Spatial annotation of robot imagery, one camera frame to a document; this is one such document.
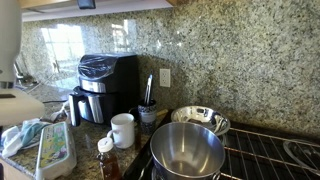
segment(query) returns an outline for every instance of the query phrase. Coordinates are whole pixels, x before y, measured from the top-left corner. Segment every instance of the air fryer basket handle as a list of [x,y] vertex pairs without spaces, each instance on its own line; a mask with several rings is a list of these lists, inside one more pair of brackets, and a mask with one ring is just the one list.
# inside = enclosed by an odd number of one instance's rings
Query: air fryer basket handle
[[70,113],[71,113],[71,124],[72,126],[80,125],[80,110],[78,102],[83,99],[82,96],[77,94],[69,94],[69,104],[70,104]]

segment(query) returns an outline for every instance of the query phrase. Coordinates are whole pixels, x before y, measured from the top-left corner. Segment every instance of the granite backsplash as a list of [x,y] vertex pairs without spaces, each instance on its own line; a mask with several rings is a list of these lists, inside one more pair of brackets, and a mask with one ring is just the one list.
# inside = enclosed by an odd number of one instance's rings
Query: granite backsplash
[[[72,89],[82,55],[110,51],[138,54],[141,97],[153,70],[159,110],[201,105],[233,121],[320,134],[319,0],[197,0],[27,22],[18,63]],[[160,68],[171,69],[170,88],[159,86]]]

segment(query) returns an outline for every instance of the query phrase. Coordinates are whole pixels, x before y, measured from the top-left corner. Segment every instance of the metal bowl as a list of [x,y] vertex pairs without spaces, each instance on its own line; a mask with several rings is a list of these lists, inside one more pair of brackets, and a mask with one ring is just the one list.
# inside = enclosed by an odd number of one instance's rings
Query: metal bowl
[[155,167],[164,179],[217,179],[225,152],[219,138],[194,123],[158,128],[150,142]]
[[200,124],[217,136],[225,134],[230,129],[230,121],[219,112],[203,106],[185,106],[176,109],[171,114],[172,122],[192,122]]

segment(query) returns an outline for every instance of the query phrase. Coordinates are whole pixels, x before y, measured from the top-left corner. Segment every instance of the dish towel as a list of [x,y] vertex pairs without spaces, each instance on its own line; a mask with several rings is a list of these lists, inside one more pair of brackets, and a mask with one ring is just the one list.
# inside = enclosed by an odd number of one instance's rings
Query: dish towel
[[40,119],[24,121],[21,130],[13,126],[2,133],[1,149],[2,157],[7,158],[15,155],[21,148],[30,148],[39,144],[41,130],[49,125],[47,122],[40,122]]

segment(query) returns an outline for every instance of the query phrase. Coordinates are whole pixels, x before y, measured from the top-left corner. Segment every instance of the bottle cap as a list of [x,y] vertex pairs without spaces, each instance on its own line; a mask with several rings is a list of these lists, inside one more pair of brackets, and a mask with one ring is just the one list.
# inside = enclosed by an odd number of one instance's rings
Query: bottle cap
[[109,137],[102,138],[98,142],[98,150],[100,152],[108,152],[113,148],[113,140]]

